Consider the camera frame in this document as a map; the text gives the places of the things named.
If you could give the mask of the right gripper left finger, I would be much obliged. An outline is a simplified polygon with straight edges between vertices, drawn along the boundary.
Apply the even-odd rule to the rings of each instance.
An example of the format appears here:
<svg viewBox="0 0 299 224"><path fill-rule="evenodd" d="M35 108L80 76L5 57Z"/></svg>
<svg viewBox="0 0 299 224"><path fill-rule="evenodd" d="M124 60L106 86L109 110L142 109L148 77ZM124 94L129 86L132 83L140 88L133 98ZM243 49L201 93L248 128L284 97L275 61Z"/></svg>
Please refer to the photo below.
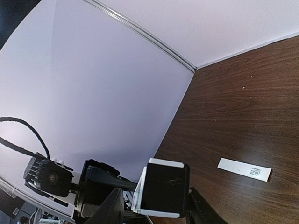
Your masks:
<svg viewBox="0 0 299 224"><path fill-rule="evenodd" d="M123 190L121 188L115 188L85 224L122 224L123 218Z"/></svg>

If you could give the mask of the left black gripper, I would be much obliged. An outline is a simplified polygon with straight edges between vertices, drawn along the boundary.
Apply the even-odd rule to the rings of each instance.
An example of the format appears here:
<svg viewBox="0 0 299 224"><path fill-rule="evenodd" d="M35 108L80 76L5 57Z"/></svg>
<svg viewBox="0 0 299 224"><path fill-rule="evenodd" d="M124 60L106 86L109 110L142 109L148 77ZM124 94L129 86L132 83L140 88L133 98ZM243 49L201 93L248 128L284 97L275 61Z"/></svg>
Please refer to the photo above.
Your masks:
<svg viewBox="0 0 299 224"><path fill-rule="evenodd" d="M136 187L135 182L120 176L114 167L93 159L86 160L79 179L72 219L86 221L92 217L115 188L133 192Z"/></svg>

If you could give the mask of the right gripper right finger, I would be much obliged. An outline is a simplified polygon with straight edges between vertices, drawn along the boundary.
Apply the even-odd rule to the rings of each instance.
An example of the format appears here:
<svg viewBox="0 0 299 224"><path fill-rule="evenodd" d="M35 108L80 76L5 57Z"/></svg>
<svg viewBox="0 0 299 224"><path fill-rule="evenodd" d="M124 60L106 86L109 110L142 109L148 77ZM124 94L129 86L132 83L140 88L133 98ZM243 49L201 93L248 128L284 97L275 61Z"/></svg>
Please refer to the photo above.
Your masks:
<svg viewBox="0 0 299 224"><path fill-rule="evenodd" d="M187 224L228 224L194 188L189 188Z"/></svg>

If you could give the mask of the white remote control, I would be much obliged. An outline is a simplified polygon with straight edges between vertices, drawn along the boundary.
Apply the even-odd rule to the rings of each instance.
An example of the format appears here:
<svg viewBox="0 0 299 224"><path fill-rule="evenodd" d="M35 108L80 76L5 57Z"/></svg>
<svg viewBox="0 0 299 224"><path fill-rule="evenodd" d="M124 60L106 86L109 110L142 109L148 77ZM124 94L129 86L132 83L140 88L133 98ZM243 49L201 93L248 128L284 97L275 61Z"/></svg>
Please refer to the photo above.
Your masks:
<svg viewBox="0 0 299 224"><path fill-rule="evenodd" d="M190 186L190 167L182 162L150 158L133 194L137 214L184 218Z"/></svg>

